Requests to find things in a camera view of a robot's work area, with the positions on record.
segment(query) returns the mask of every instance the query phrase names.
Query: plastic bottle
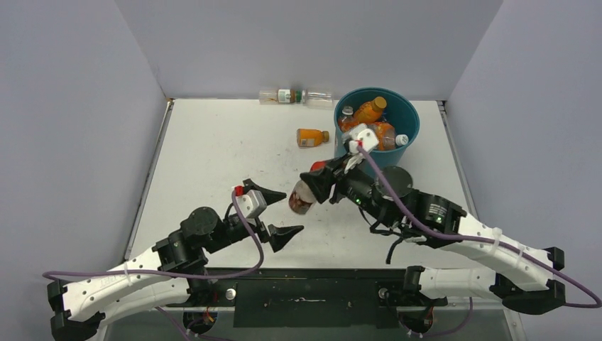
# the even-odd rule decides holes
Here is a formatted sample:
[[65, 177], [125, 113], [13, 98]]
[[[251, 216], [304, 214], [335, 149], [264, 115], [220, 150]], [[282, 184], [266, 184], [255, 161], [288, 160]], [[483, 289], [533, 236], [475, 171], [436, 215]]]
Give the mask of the plastic bottle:
[[301, 103], [312, 109], [332, 109], [332, 92], [317, 88], [303, 90]]
[[259, 103], [300, 103], [303, 93], [293, 89], [266, 89], [259, 90]]
[[[323, 168], [326, 161], [318, 161], [312, 165], [310, 171], [316, 171]], [[288, 197], [288, 207], [298, 215], [304, 215], [316, 203], [316, 197], [310, 190], [310, 187], [303, 180], [297, 181]]]
[[315, 147], [328, 142], [330, 134], [328, 131], [317, 129], [297, 129], [297, 145], [299, 147]]
[[380, 119], [387, 107], [386, 99], [378, 96], [370, 102], [362, 104], [354, 115], [358, 123], [370, 124]]
[[379, 151], [390, 151], [398, 146], [405, 146], [409, 141], [407, 135], [396, 135], [395, 128], [386, 122], [374, 122], [369, 124], [368, 128], [374, 130], [378, 137]]
[[351, 128], [357, 126], [359, 122], [354, 118], [354, 108], [349, 105], [343, 107], [343, 113], [339, 117], [338, 122], [339, 128], [341, 128], [341, 131], [343, 132], [349, 131]]

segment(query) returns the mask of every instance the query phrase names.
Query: cable tie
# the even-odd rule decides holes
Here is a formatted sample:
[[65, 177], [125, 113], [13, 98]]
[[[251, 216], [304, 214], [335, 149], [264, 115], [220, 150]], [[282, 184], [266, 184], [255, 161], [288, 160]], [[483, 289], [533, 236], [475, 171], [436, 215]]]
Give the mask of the cable tie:
[[128, 274], [128, 262], [129, 261], [124, 262], [124, 274], [126, 275], [126, 278], [128, 279], [128, 286], [132, 286], [133, 283], [131, 282], [130, 274]]
[[520, 252], [518, 252], [518, 258], [516, 259], [516, 264], [514, 264], [514, 267], [517, 269], [518, 264], [520, 264], [520, 260], [522, 259], [522, 252], [525, 250], [525, 245], [519, 244], [518, 249], [520, 250]]
[[494, 254], [498, 250], [498, 246], [500, 245], [500, 238], [502, 237], [502, 229], [499, 227], [494, 227], [491, 229], [491, 233], [493, 234], [493, 238], [495, 239], [489, 254]]

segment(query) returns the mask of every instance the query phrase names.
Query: bucket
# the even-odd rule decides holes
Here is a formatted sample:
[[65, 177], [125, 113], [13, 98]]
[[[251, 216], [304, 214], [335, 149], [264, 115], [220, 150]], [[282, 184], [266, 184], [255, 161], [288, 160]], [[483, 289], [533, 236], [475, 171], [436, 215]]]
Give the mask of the bucket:
[[[387, 107], [385, 109], [385, 115], [383, 115], [387, 122], [395, 128], [396, 134], [406, 134], [409, 138], [408, 143], [405, 146], [397, 147], [391, 151], [378, 151], [374, 150], [370, 153], [376, 164], [381, 169], [386, 166], [396, 166], [401, 159], [401, 156], [405, 152], [405, 149], [409, 147], [418, 135], [418, 129], [420, 128], [420, 119], [414, 106], [406, 98], [400, 94], [378, 87], [363, 87], [361, 89], [354, 90], [341, 98], [339, 103], [334, 109], [334, 129], [335, 129], [335, 140], [334, 140], [334, 157], [340, 157], [345, 155], [345, 147], [341, 140], [343, 131], [339, 128], [337, 123], [338, 118], [342, 115], [343, 107], [346, 105], [357, 110], [362, 104], [370, 102], [375, 97], [384, 97], [387, 100]], [[374, 172], [369, 169], [369, 166], [364, 163], [362, 169], [368, 174], [374, 176]]]

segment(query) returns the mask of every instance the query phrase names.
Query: white bottle cap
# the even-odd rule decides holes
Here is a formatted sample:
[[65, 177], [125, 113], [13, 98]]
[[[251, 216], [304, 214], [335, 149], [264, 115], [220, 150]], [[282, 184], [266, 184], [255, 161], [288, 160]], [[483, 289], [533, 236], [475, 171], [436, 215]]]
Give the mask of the white bottle cap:
[[395, 137], [395, 144], [398, 146], [405, 146], [408, 142], [410, 142], [410, 139], [406, 134], [397, 135]]
[[346, 105], [345, 107], [343, 107], [343, 115], [351, 116], [353, 114], [354, 114], [354, 108], [350, 107], [349, 105]]

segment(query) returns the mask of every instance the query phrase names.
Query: white wall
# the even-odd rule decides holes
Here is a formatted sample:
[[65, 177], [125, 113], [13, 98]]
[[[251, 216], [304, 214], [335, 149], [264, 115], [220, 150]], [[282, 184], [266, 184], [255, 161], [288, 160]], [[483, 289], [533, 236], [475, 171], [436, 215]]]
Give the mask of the white wall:
[[[480, 218], [565, 250], [602, 294], [602, 1], [506, 0], [447, 103]], [[571, 302], [590, 302], [568, 289]], [[529, 340], [600, 340], [602, 310], [523, 316]]]
[[51, 269], [123, 257], [165, 99], [112, 0], [0, 4], [0, 335], [51, 340]]
[[117, 0], [165, 93], [381, 86], [446, 99], [501, 0]]

